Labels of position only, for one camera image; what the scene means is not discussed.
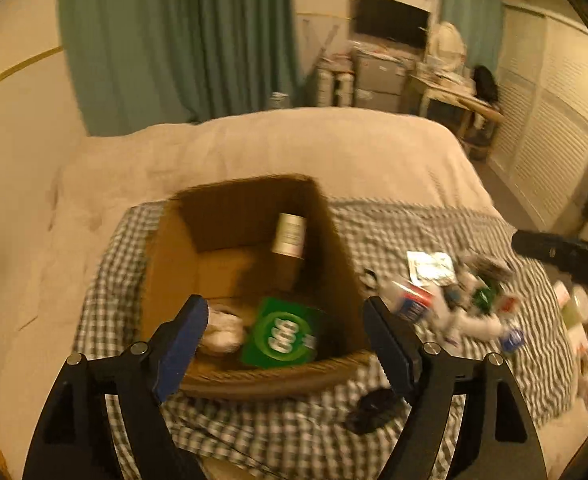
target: closet door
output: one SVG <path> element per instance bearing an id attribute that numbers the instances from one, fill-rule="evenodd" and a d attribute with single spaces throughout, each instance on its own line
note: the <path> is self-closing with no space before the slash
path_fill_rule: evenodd
<path id="1" fill-rule="evenodd" d="M 509 178 L 532 110 L 543 65 L 546 19 L 539 14 L 505 9 L 498 85 L 505 122 L 492 148 L 493 163 Z"/>
<path id="2" fill-rule="evenodd" d="M 551 226 L 588 162 L 588 35 L 546 21 L 540 80 L 510 177 L 542 224 Z"/>

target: blue gripper pad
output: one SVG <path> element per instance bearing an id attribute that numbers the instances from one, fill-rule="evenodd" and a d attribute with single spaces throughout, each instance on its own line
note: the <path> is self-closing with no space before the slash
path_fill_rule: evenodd
<path id="1" fill-rule="evenodd" d="M 174 320 L 163 323 L 152 336 L 154 351 L 161 355 L 154 383 L 154 394 L 159 402 L 165 402 L 167 397 L 178 391 L 208 321 L 207 302 L 194 294 Z"/>

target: metal screw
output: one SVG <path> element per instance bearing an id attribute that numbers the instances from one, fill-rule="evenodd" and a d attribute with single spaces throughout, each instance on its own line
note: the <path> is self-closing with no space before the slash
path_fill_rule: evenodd
<path id="1" fill-rule="evenodd" d="M 492 353 L 490 354 L 490 356 L 487 358 L 487 360 L 493 364 L 494 366 L 501 366 L 504 362 L 505 359 L 503 359 L 503 356 L 497 353 Z"/>
<path id="2" fill-rule="evenodd" d="M 138 343 L 134 343 L 132 345 L 132 348 L 129 349 L 129 351 L 132 352 L 132 354 L 134 355 L 142 355 L 145 352 L 147 352 L 148 348 L 149 347 L 147 346 L 147 343 L 139 341 Z"/>
<path id="3" fill-rule="evenodd" d="M 423 345 L 423 350 L 426 351 L 429 355 L 438 355 L 440 354 L 440 346 L 436 343 L 432 343 L 428 341 Z"/>
<path id="4" fill-rule="evenodd" d="M 78 352 L 72 352 L 67 358 L 67 364 L 72 366 L 77 365 L 80 361 L 82 361 L 82 354 Z"/>

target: green curtain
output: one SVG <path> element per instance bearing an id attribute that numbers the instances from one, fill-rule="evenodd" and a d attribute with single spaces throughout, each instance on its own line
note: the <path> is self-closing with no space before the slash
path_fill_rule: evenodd
<path id="1" fill-rule="evenodd" d="M 90 135 L 263 110 L 299 94 L 292 0 L 58 0 Z"/>
<path id="2" fill-rule="evenodd" d="M 503 38 L 503 0 L 440 0 L 440 20 L 450 22 L 468 46 L 466 65 L 495 72 Z"/>

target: green label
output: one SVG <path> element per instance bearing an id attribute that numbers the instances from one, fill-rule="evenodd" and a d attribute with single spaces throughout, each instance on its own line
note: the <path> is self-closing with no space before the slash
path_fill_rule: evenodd
<path id="1" fill-rule="evenodd" d="M 315 348 L 309 324 L 290 312 L 272 312 L 254 330 L 254 343 L 276 361 L 295 361 Z"/>

